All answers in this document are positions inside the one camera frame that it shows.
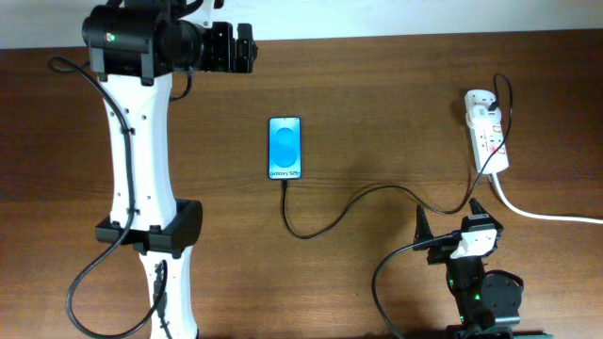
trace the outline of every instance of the wooden desk surface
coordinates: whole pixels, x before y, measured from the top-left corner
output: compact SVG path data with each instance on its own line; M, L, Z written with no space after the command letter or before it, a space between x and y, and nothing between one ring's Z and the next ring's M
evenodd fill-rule
M267 178L270 117L302 119L304 178L290 185L288 201L299 232L330 222L374 183L404 184L451 208L475 177L464 93L491 89L493 73L502 72L515 94L511 167L500 175L509 199L532 212L603 217L603 31L259 46L253 75L199 73L190 95L170 108L174 194L204 204L191 287L205 337L384 333L370 278L387 253L413 240L416 203L395 191L364 199L320 239L291 237L280 184ZM82 338L65 315L65 293L106 247L94 239L113 187L106 113L79 76L45 68L51 54L87 58L81 48L0 51L3 338ZM176 76L174 91L185 82ZM526 281L518 329L600 338L601 226L522 218L486 179L475 197L506 227L488 268ZM443 234L468 213L428 218ZM405 331L459 322L445 268L425 259L425 252L401 255L378 284ZM118 250L84 280L74 303L93 330L134 324L148 308L138 256Z

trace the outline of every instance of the white wall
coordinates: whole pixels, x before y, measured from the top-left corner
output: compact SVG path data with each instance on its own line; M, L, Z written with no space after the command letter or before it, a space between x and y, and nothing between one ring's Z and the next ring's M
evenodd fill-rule
M0 48L83 45L101 0L0 0ZM603 0L226 0L258 40L603 28Z

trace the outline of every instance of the phone screen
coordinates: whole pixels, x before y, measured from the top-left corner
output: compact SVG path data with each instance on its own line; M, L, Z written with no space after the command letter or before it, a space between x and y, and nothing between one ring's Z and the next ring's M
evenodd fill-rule
M272 180L302 177L300 118L270 119L268 176Z

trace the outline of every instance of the white bracket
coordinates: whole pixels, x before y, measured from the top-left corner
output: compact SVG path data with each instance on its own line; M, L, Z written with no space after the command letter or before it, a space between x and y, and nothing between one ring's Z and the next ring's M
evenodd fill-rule
M156 251L148 251L146 255L140 255L140 261L147 273L151 304L153 304L155 292L155 265L161 263L162 260L168 263L168 283L166 284L168 302L165 320L173 339L194 339L198 332L190 301L191 252L192 246L187 247L179 259L173 259L169 253ZM157 312L153 313L152 317L151 339L167 339L165 330L161 328Z
M216 0L204 0L199 9L181 19L193 24L200 24L203 28L211 28L213 25L211 12L214 10L215 2Z
M463 240L459 247L450 255L450 259L459 259L468 256L481 256L494 248L497 241L497 230L483 230L461 233Z
M132 230L149 231L150 226L163 230L176 215L176 200L170 184L168 167L168 103L171 73L155 78L152 86L142 86L137 76L110 74L101 86L122 111L135 133L132 143L132 168L136 208ZM111 135L111 155L115 186L111 221L125 226L129 197L125 170L122 127L105 102Z

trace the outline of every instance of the black cable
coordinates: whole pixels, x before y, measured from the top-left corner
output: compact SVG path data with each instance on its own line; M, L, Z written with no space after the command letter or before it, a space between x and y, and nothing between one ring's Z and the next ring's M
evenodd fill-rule
M155 274L156 274L156 278L155 278L155 282L153 283L153 288L155 291L154 295L157 298L159 296L159 292L160 292L160 285L162 284L162 281L165 279L165 277L163 277L161 275L162 272L160 270L160 267L155 268ZM159 305L157 306L157 317L159 318L159 322L160 322L159 328L163 329L163 331L166 333L166 337L168 339L171 339L170 329L168 329L169 323L166 321L167 305L168 305L168 294L164 293L163 298L159 301Z
M57 70L59 70L58 73L65 73L64 72L65 69L59 68L56 65L57 62L67 66L68 68L73 70L73 72L77 72L80 75L82 75L103 96L103 99L105 99L105 101L107 102L107 104L109 105L109 107L111 108L111 110L113 111L115 116L117 117L117 119L120 123L120 126L122 127L123 145L125 148L126 181L127 181L127 185L128 185L128 210L127 210L128 219L125 222L125 225L123 227L123 233L113 244L111 244L111 246L108 247L108 249L106 249L103 253L101 253L101 255L99 255L96 259L94 259L88 266L86 266L86 268L84 268L77 275L77 277L75 277L75 280L73 280L73 282L67 292L67 301L66 301L67 316L69 317L69 319L71 320L73 325L78 330L80 330L82 333L86 334L87 336L89 336L91 338L97 338L97 339L124 338L124 337L132 335L136 331L140 330L140 328L142 328L149 321L149 319L151 319L153 312L157 308L158 302L163 298L163 294L165 293L165 284L167 283L168 267L167 267L167 263L165 261L162 261L165 275L164 275L164 282L162 283L161 291L160 291L158 297L153 302L153 306L151 307L151 309L149 310L147 315L144 316L142 318L142 320L140 320L140 322L135 327L133 327L132 329L130 329L128 331L125 331L125 332L122 332L119 334L112 334L112 335L99 334L99 333L96 333L96 332L93 332L93 331L87 329L84 325L82 325L82 323L79 322L79 320L73 313L73 294L75 293L75 289L77 288L77 286L82 282L82 280L86 277L86 275L88 275L96 266L98 266L103 260L105 260L107 258L107 256L109 256L114 250L116 250L122 244L123 240L128 236L128 233L130 232L130 228L132 227L132 222L134 221L134 215L136 213L136 201L134 199L134 180L133 180L133 170L132 170L132 144L131 144L131 140L130 140L131 130L128 127L127 121L125 120L123 113L121 112L120 108L115 104L115 102L113 101L111 96L105 91L105 89L103 89L103 87L101 87L101 85L96 80L94 80L94 78L92 78L88 73L86 73L82 67L77 66L76 64L74 64L69 59L67 59L63 56L51 56L50 59L48 60L48 67L54 72L57 72Z
M88 67L90 67L90 62L86 61L83 64L79 65L79 68L81 68L82 70L87 69ZM52 58L48 61L48 68L50 68L51 71L53 71L54 73L60 73L60 74L70 74L70 73L76 73L77 70L71 67L59 67L57 66L54 61L52 61Z
M166 318L165 317L160 317L159 321L161 322L161 328L166 333L166 337L168 339L171 339L171 334L170 334L170 330L168 329L168 323L166 323Z
M392 320L389 318L389 316L387 316L387 314L383 310L383 306L381 305L381 302L379 301L379 297L377 297L377 276L379 275L379 272L382 270L382 268L385 266L385 264L387 264L388 261L390 261L393 257L395 257L396 255L398 255L404 251L411 250L415 247L429 246L432 243L436 243L438 241L445 240L445 239L451 239L453 237L454 237L453 234L446 234L446 235L437 236L433 239L429 239L429 240L421 241L419 243L415 243L412 245L404 246L401 249L397 249L397 250L394 250L393 252L389 253L385 258L383 258L383 260L379 263L377 268L375 268L375 272L373 273L373 278L370 283L370 288L373 293L373 300L375 301L375 305L377 306L377 310L379 310L381 317L383 318L383 320L385 320L385 324L387 324L389 329L399 339L404 339L404 335L399 331L399 329L396 327L396 325L394 325L394 323L392 323Z
M471 194L473 194L473 191L477 187L478 182L480 181L480 178L483 175L483 171L486 169L486 166L490 162L490 159L492 159L492 157L494 156L494 154L496 154L498 152L498 150L500 150L500 148L502 148L502 146L505 145L505 143L507 142L507 137L509 136L509 133L511 132L511 124L513 122L513 87L511 86L511 81L509 80L509 78L506 77L503 74L496 73L494 75L493 81L494 81L494 88L495 88L495 94L496 94L497 100L490 107L492 108L495 104L496 104L495 109L498 107L499 100L498 100L497 78L499 76L502 77L507 82L507 85L509 86L509 124L507 126L507 131L505 132L505 136L502 139L502 142L500 143L500 145L490 154L490 156L488 156L488 159L486 159L486 162L483 164L483 167L481 167L481 170L478 173L477 178L473 182L473 185L465 193L464 198L463 198L463 200L461 201L461 204L459 204L458 207L456 207L454 209L451 209L449 211L441 211L441 210L439 210L439 209L437 209L435 207L430 206L426 202L424 202L422 199L420 199L415 194L415 192L413 192L410 188L407 188L405 186L400 186L400 185L377 186L377 187L373 187L373 188L371 188L371 189L369 189L369 190L361 193L357 197L355 197L351 202L349 202L346 205L346 207L344 208L343 212L339 215L339 217L337 217L331 224L329 224L327 227L323 228L321 231L318 231L316 233L309 234L309 235L300 235L300 234L296 234L293 231L293 229L289 225L289 221L288 221L288 219L286 217L286 189L287 189L288 183L287 183L287 180L283 180L283 197L281 199L281 202L282 202L281 203L281 213L283 215L283 221L285 222L285 226L286 226L287 230L291 233L291 235L293 235L296 238L301 239L301 240L315 239L315 238L317 238L319 236L322 236L322 235L328 233L329 231L331 231L339 223L339 221L341 221L341 219L343 219L343 217L346 216L346 214L348 213L348 211L350 210L350 208L356 202L358 202L360 199L362 199L363 197L365 197L367 194L375 192L375 191L378 191L378 190L387 189L387 188L395 188L395 189L399 189L401 191L404 191L404 192L408 193L411 197L413 197L423 207L425 207L428 210L430 210L430 211L432 211L434 213L437 213L437 214L441 214L441 215L453 215L453 214L458 213L459 211L461 211L463 209L463 207L469 201L469 198L471 198Z
M191 2L190 4L188 4L185 7L185 9L182 12L178 13L176 19L180 19L191 13L194 13L195 10L199 9L203 3L204 3L204 0L195 0L195 1Z
M170 97L170 103L171 102L175 102L177 100L180 100L184 97L186 97L188 95L188 93L190 92L190 89L192 89L192 72L187 72L187 88L185 89L185 91L182 93L182 95L180 95L179 97Z

